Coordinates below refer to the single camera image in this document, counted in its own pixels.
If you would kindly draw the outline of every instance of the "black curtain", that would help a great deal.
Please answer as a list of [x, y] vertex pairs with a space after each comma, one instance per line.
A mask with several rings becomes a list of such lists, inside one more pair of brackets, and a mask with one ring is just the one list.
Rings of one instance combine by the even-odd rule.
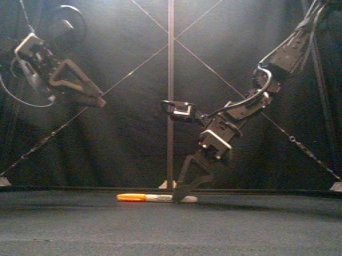
[[[167, 1], [25, 1], [41, 38], [48, 37], [51, 19], [63, 15], [79, 31], [84, 29], [72, 14], [52, 15], [60, 4], [81, 11], [87, 37], [57, 54], [79, 64], [105, 92], [107, 105], [88, 109], [5, 176], [13, 185], [157, 187], [167, 169], [167, 117], [160, 109], [168, 86]], [[6, 21], [1, 36], [23, 39], [27, 30], [19, 3], [2, 1], [0, 11]], [[319, 35], [336, 128], [342, 93], [340, 30], [335, 29], [340, 28], [339, 14], [324, 22]], [[246, 94], [250, 90], [258, 61], [288, 36], [302, 17], [302, 4], [295, 0], [176, 0], [175, 99], [195, 103], [204, 113], [230, 100], [240, 100], [236, 91]], [[5, 64], [1, 74], [27, 101], [41, 101], [28, 86], [23, 88], [24, 79], [11, 77]], [[71, 106], [27, 107], [1, 91], [1, 170], [79, 111]], [[282, 127], [332, 168], [312, 63], [284, 84], [264, 114], [272, 122], [258, 115], [247, 123], [243, 137], [232, 141], [232, 159], [215, 170], [210, 186], [327, 189], [334, 179], [279, 130]], [[175, 177], [186, 155], [196, 150], [199, 132], [195, 125], [175, 123]]]

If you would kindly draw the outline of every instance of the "wire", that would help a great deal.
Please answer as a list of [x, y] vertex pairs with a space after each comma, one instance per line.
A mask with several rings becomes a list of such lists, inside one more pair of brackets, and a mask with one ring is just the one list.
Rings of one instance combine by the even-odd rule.
[[5, 93], [17, 101], [20, 102], [21, 104], [29, 106], [29, 107], [35, 107], [35, 108], [48, 108], [53, 105], [55, 102], [51, 102], [49, 104], [47, 105], [35, 105], [35, 104], [31, 104], [25, 101], [23, 101], [21, 99], [19, 99], [13, 94], [12, 92], [8, 90], [6, 86], [5, 86], [5, 83], [4, 83], [4, 80], [2, 80], [2, 76], [1, 76], [1, 73], [0, 73], [0, 85], [5, 91]]
[[250, 97], [250, 98], [246, 98], [244, 100], [239, 101], [238, 103], [235, 104], [231, 104], [220, 109], [218, 109], [216, 111], [214, 111], [207, 117], [211, 118], [214, 117], [218, 113], [226, 111], [226, 110], [230, 110], [232, 108], [236, 108], [236, 107], [240, 107], [240, 106], [244, 106], [247, 104], [250, 104], [264, 92], [266, 90], [268, 89], [270, 87], [270, 84], [271, 84], [271, 80], [272, 80], [272, 73], [270, 72], [270, 70], [264, 69], [260, 67], [260, 63], [258, 65], [258, 70], [264, 72], [267, 74], [267, 82], [266, 84], [263, 85], [262, 89]]
[[33, 29], [33, 27], [32, 27], [31, 24], [29, 24], [29, 20], [28, 20], [28, 15], [27, 15], [27, 9], [25, 9], [24, 2], [23, 2], [23, 0], [19, 0], [19, 2], [20, 2], [20, 5], [21, 5], [21, 10], [23, 10], [23, 14], [24, 14], [24, 18], [25, 18], [25, 23], [27, 23], [28, 30], [29, 30], [31, 33], [35, 33], [35, 29]]

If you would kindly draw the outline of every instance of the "table surface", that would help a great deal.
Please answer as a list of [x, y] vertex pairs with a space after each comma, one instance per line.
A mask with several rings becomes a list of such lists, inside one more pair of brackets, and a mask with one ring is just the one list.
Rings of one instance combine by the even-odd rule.
[[342, 255], [342, 197], [199, 194], [117, 202], [112, 191], [0, 193], [1, 255]]

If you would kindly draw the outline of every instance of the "marker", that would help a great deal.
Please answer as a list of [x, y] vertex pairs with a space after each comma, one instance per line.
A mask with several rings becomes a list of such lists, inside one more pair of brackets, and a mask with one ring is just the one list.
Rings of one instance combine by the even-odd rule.
[[[117, 201], [120, 202], [160, 202], [160, 203], [171, 203], [172, 196], [171, 195], [152, 195], [152, 194], [119, 194], [116, 196]], [[195, 196], [186, 196], [180, 203], [195, 203], [198, 198]]]

